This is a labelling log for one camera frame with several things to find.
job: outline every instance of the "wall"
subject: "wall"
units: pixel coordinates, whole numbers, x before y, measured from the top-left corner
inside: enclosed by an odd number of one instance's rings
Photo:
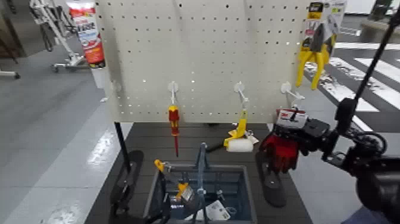
[[[375,0],[348,0],[346,13],[370,14]]]

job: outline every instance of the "yellow pliers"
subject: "yellow pliers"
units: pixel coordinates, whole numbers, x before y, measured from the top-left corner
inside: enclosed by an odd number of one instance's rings
[[[314,57],[315,62],[317,63],[317,72],[314,78],[312,79],[311,89],[312,90],[317,89],[318,81],[320,80],[320,76],[324,69],[324,58],[322,54],[323,44],[324,44],[324,24],[321,23],[318,26],[312,38],[312,42],[310,44],[310,51],[304,54],[299,63],[297,81],[296,81],[297,87],[301,86],[301,83],[303,81],[305,63],[307,63],[307,61],[310,61]]]

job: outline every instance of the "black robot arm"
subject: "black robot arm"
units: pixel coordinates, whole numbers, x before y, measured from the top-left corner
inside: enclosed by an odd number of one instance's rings
[[[400,223],[400,158],[385,156],[388,147],[384,137],[374,132],[351,128],[358,100],[372,76],[395,27],[400,24],[400,10],[391,18],[389,28],[382,39],[374,60],[354,99],[345,98],[339,103],[335,115],[337,126],[330,130],[327,123],[317,119],[308,120],[301,130],[276,126],[275,134],[298,143],[303,155],[322,151],[322,160],[357,178],[357,194],[370,210],[381,211],[393,223]],[[347,153],[333,152],[339,137],[354,142]]]

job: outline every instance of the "cable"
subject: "cable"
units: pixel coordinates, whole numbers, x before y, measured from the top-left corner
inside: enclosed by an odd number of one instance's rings
[[[379,138],[379,140],[382,143],[382,149],[380,150],[380,154],[384,154],[388,148],[388,142],[385,140],[385,138],[383,136],[381,136],[378,133],[375,132],[360,132],[360,133],[356,133],[355,136],[367,136],[367,135],[372,135],[375,136],[376,138]]]

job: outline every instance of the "yellow tool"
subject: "yellow tool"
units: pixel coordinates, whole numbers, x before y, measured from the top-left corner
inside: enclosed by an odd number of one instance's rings
[[[321,23],[318,26],[312,38],[310,51],[305,52],[304,55],[301,57],[297,73],[297,81],[296,81],[297,87],[301,86],[304,75],[305,63],[307,63],[307,61],[315,61],[317,63],[317,72],[314,75],[314,78],[312,79],[311,89],[312,90],[317,89],[318,81],[320,80],[320,76],[324,69],[325,59],[326,59],[326,58],[324,59],[322,53],[323,45],[324,45],[324,24]]]
[[[243,109],[240,114],[239,124],[237,125],[237,128],[235,130],[231,130],[230,132],[228,132],[231,137],[226,138],[224,140],[224,147],[228,147],[228,142],[230,140],[241,138],[245,135],[246,124],[247,124],[247,110]]]
[[[172,181],[173,183],[176,183],[179,190],[178,194],[176,195],[177,198],[182,198],[186,202],[192,200],[192,197],[194,196],[194,191],[189,186],[189,183],[180,183],[178,181],[178,177],[173,176],[170,171],[165,170],[165,163],[163,163],[161,160],[154,160],[154,164],[160,172],[162,172],[165,176],[168,177],[168,180]]]

